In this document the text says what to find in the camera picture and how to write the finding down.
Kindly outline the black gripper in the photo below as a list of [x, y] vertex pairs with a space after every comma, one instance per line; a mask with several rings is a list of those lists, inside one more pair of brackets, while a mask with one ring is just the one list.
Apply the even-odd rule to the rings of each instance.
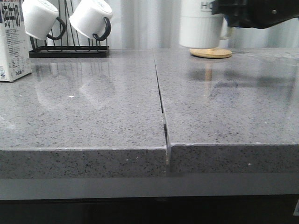
[[212, 14], [223, 14], [228, 27], [265, 29], [299, 17], [298, 0], [215, 0]]

